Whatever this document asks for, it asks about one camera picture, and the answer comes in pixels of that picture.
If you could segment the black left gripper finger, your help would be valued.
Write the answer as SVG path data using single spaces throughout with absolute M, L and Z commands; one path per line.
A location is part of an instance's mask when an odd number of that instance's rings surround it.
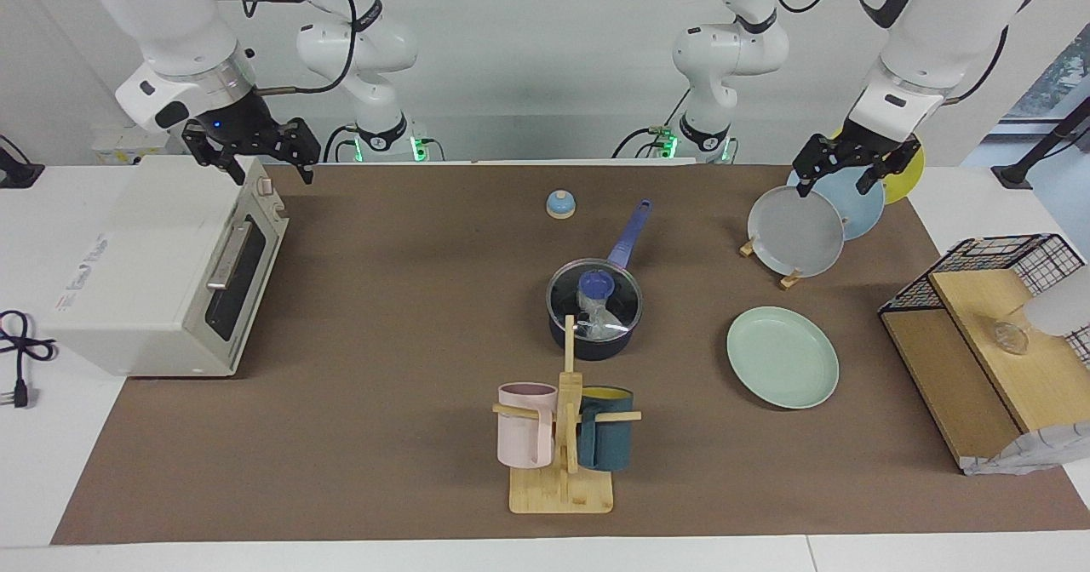
M 891 173 L 896 173 L 897 168 L 895 165 L 891 166 L 888 161 L 885 160 L 874 160 L 871 162 L 865 171 L 862 173 L 859 180 L 856 181 L 855 187 L 861 196 L 868 195 L 871 188 L 875 187 L 880 181 L 883 181 L 885 177 Z
M 809 138 L 795 156 L 794 172 L 798 177 L 795 191 L 800 198 L 810 195 L 818 180 L 837 171 L 835 146 L 832 138 Z

